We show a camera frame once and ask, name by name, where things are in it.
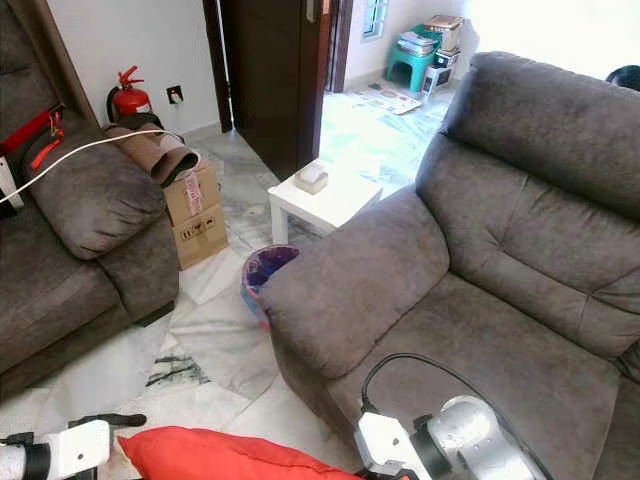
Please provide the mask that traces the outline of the beige tissue box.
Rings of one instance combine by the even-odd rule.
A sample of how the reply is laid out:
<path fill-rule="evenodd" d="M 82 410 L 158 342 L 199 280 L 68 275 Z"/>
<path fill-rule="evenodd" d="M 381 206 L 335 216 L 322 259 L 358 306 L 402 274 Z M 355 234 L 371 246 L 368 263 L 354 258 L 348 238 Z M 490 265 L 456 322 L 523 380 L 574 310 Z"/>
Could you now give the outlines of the beige tissue box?
<path fill-rule="evenodd" d="M 317 195 L 328 186 L 329 172 L 323 163 L 310 163 L 293 174 L 291 182 L 308 195 Z"/>

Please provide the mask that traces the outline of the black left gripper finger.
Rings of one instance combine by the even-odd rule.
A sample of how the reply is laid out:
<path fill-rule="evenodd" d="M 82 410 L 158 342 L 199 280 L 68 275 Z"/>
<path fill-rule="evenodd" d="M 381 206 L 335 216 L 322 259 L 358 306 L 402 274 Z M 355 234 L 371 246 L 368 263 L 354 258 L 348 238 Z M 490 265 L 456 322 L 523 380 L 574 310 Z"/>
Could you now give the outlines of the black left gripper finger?
<path fill-rule="evenodd" d="M 81 419 L 68 422 L 68 428 L 77 428 L 79 425 L 87 424 L 87 422 L 101 420 L 110 425 L 111 428 L 141 428 L 147 422 L 145 413 L 132 413 L 132 415 L 124 415 L 124 413 L 96 413 L 96 415 L 87 415 Z"/>

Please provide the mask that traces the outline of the brown sofa with wood trim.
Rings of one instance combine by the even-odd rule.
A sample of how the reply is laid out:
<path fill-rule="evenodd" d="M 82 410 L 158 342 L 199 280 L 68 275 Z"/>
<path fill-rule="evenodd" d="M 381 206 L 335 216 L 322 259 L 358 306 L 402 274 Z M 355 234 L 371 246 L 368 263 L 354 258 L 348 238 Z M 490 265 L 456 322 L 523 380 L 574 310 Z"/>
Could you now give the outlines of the brown sofa with wood trim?
<path fill-rule="evenodd" d="M 23 189 L 22 209 L 1 221 L 3 399 L 168 314 L 178 293 L 163 189 L 58 86 L 35 5 L 1 0 L 1 133 L 60 108 L 65 137 Z"/>

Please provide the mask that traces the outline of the rolled brown mat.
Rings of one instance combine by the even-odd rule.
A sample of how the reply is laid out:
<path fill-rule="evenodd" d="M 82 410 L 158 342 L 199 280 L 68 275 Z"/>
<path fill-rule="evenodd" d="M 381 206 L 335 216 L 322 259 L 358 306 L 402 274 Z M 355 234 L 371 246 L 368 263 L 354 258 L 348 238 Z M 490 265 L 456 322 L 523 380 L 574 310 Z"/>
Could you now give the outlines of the rolled brown mat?
<path fill-rule="evenodd" d="M 136 134 L 123 125 L 105 129 L 106 136 L 116 138 L 114 145 L 161 187 L 170 186 L 179 174 L 198 165 L 200 155 L 178 136 L 160 132 L 160 128 L 152 123 L 143 124 L 141 131 L 142 134 Z"/>

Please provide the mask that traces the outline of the dark wooden door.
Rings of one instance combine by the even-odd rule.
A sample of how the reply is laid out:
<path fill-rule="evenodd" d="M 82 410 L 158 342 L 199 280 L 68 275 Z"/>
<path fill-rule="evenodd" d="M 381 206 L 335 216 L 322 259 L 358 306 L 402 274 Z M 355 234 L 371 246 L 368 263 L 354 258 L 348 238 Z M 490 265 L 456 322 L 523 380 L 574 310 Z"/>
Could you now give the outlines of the dark wooden door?
<path fill-rule="evenodd" d="M 332 0 L 219 0 L 230 115 L 280 180 L 317 157 Z"/>

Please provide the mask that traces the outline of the black round object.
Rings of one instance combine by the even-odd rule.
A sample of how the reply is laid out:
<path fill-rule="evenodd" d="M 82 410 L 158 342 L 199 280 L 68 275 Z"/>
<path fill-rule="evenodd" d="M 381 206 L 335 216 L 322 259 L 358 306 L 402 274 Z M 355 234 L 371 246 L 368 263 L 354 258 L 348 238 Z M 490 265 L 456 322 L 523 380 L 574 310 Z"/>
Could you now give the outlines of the black round object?
<path fill-rule="evenodd" d="M 605 82 L 627 90 L 640 91 L 640 65 L 625 65 L 617 68 L 605 77 Z"/>

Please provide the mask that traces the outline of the beige stacked boxes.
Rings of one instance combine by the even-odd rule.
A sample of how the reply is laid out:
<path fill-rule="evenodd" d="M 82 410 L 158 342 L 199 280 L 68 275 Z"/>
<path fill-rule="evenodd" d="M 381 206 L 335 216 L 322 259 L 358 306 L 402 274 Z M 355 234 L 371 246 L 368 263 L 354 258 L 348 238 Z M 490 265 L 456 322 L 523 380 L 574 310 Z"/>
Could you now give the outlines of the beige stacked boxes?
<path fill-rule="evenodd" d="M 434 15 L 422 23 L 426 31 L 439 35 L 436 49 L 440 51 L 457 51 L 460 49 L 460 31 L 466 18 L 460 15 Z"/>

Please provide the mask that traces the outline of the cardboard box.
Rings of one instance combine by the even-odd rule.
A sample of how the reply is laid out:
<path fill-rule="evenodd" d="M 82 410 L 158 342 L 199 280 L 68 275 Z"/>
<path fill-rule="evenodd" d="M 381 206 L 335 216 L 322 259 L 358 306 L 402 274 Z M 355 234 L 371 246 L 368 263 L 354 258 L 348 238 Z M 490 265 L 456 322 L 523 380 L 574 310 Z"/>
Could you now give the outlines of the cardboard box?
<path fill-rule="evenodd" d="M 201 160 L 164 188 L 180 269 L 192 268 L 229 246 L 216 169 Z"/>

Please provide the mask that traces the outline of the red fire extinguisher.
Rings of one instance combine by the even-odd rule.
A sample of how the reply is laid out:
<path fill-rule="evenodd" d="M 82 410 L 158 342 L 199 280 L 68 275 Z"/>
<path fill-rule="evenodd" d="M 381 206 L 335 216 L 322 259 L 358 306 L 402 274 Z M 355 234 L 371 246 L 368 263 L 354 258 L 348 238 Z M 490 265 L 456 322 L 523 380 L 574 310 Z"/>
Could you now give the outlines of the red fire extinguisher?
<path fill-rule="evenodd" d="M 137 65 L 124 70 L 118 74 L 118 86 L 114 86 L 108 92 L 106 99 L 106 110 L 110 122 L 141 113 L 152 113 L 150 96 L 136 84 L 142 83 L 142 79 L 134 78 L 134 73 L 138 70 Z"/>

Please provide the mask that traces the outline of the waste bin with purple bag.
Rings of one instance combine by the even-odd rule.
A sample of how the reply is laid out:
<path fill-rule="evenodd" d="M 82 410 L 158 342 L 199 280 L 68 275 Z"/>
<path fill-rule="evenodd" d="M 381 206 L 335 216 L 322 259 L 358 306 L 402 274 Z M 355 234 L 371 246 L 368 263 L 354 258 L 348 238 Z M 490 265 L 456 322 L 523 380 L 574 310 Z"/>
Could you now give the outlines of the waste bin with purple bag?
<path fill-rule="evenodd" d="M 269 244 L 252 252 L 244 262 L 241 274 L 241 296 L 248 310 L 266 332 L 270 332 L 270 320 L 260 300 L 261 288 L 268 282 L 271 275 L 287 265 L 289 261 L 296 259 L 298 255 L 300 255 L 300 248 L 293 244 Z"/>

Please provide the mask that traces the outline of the red pillow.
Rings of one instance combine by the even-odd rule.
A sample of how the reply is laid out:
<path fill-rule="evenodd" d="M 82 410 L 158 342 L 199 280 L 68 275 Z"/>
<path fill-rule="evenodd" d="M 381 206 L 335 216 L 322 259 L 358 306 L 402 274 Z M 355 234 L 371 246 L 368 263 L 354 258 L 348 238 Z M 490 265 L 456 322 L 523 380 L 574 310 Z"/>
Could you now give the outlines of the red pillow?
<path fill-rule="evenodd" d="M 165 426 L 118 443 L 145 480 L 362 480 L 256 436 Z"/>

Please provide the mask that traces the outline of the white side table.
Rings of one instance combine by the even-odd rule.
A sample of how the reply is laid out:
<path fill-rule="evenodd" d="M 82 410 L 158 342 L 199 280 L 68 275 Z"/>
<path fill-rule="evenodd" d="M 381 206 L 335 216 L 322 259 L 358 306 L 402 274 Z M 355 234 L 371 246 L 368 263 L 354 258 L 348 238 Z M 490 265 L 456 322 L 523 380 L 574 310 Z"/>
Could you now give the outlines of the white side table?
<path fill-rule="evenodd" d="M 294 187 L 293 175 L 278 186 L 268 188 L 271 242 L 289 242 L 289 218 L 306 221 L 317 234 L 326 236 L 381 197 L 383 187 L 374 180 L 343 169 L 330 169 L 329 166 L 326 169 L 328 186 L 317 195 L 308 195 Z"/>

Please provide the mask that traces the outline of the window with grille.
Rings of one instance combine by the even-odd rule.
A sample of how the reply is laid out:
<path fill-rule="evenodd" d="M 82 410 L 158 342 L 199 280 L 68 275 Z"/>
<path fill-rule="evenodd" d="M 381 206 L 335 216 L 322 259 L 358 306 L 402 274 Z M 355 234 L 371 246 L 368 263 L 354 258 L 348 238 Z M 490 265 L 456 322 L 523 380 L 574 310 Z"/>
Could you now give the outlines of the window with grille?
<path fill-rule="evenodd" d="M 390 0 L 367 0 L 362 19 L 361 40 L 374 41 L 383 36 Z"/>

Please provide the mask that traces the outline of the large brown fabric sofa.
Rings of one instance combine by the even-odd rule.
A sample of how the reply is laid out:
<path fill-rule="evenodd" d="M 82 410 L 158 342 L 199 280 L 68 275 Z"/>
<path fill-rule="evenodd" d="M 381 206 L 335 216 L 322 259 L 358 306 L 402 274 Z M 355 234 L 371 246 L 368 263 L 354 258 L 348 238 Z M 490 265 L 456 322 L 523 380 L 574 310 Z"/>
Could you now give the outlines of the large brown fabric sofa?
<path fill-rule="evenodd" d="M 556 480 L 640 480 L 640 91 L 509 52 L 415 183 L 270 276 L 285 384 L 348 442 L 476 387 Z"/>

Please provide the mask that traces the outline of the newspaper sheet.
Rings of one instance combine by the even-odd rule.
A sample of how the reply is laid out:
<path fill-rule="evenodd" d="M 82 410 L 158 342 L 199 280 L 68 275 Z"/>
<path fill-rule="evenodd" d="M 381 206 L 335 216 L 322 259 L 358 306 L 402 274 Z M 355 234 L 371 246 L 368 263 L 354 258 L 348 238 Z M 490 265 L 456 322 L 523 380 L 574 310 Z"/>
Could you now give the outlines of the newspaper sheet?
<path fill-rule="evenodd" d="M 422 106 L 422 101 L 397 88 L 384 86 L 383 83 L 366 84 L 361 90 L 347 93 L 349 100 L 356 106 L 379 110 L 381 113 L 404 115 L 412 113 Z"/>

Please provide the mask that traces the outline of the white device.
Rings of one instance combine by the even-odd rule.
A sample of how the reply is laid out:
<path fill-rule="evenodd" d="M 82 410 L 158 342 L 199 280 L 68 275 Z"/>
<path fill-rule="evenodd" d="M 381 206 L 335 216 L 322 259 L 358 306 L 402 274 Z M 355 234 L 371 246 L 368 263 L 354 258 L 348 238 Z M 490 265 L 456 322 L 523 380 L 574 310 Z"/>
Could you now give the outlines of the white device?
<path fill-rule="evenodd" d="M 17 193 L 18 184 L 15 183 L 13 170 L 4 156 L 0 157 L 0 188 L 1 192 L 3 192 L 1 206 L 10 210 L 22 209 L 24 202 Z"/>

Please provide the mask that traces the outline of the green plastic stool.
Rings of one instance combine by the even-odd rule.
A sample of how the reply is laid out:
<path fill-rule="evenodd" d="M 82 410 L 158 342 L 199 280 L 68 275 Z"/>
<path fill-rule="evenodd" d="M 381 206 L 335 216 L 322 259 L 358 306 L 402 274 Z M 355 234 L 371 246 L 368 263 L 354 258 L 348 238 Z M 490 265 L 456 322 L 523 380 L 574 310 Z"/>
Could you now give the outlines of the green plastic stool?
<path fill-rule="evenodd" d="M 384 79 L 394 84 L 406 84 L 408 91 L 421 93 L 433 65 L 436 50 L 442 45 L 443 33 L 419 24 L 401 33 L 396 46 L 390 49 Z"/>

